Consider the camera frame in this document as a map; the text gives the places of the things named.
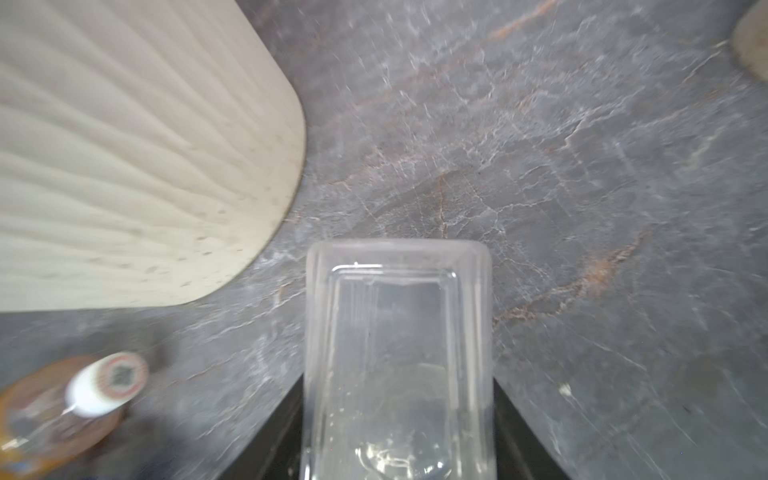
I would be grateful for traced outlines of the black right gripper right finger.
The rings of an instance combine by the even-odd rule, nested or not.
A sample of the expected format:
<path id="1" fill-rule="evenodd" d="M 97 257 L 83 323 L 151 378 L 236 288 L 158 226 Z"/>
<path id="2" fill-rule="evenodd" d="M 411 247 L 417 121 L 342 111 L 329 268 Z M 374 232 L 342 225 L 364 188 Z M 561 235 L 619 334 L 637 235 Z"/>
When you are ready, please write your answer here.
<path id="1" fill-rule="evenodd" d="M 493 395 L 497 479 L 570 480 L 496 379 Z"/>

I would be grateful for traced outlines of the clear rectangular plastic bottle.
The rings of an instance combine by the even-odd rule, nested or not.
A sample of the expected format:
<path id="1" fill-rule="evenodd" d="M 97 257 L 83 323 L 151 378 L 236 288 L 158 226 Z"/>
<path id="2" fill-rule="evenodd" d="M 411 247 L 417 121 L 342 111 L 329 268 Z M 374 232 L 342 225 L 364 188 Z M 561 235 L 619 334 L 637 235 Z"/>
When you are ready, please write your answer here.
<path id="1" fill-rule="evenodd" d="M 491 257 L 353 239 L 306 258 L 304 479 L 493 479 Z"/>

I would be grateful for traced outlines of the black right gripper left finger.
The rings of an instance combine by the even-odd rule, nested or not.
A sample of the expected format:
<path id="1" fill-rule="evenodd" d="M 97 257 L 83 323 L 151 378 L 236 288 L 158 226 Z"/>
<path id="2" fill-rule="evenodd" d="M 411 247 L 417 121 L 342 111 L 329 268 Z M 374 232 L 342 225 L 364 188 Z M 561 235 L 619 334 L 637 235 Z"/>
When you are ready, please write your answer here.
<path id="1" fill-rule="evenodd" d="M 303 377 L 290 388 L 220 480 L 301 478 Z"/>

